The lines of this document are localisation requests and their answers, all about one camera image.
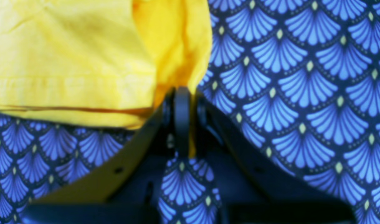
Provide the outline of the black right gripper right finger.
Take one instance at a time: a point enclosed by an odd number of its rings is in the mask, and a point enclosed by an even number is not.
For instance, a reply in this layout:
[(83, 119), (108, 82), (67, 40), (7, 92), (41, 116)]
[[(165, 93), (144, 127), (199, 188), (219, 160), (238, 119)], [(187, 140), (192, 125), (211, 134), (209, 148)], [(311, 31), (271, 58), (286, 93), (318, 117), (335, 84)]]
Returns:
[(195, 95), (197, 155), (212, 167), (226, 203), (342, 204), (280, 169), (201, 92)]

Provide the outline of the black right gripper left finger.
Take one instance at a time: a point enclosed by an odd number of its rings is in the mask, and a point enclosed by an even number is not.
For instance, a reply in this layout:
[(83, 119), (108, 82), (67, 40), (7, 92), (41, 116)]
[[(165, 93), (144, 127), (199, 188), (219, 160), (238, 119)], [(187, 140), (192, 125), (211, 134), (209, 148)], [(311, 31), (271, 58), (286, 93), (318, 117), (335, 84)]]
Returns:
[(160, 130), (173, 128), (173, 150), (159, 149), (169, 158), (177, 152), (188, 156), (190, 149), (190, 92), (186, 87), (172, 88), (163, 103), (138, 130), (124, 149), (71, 185), (60, 188), (31, 203), (32, 206), (102, 204), (115, 196), (135, 174), (149, 153)]

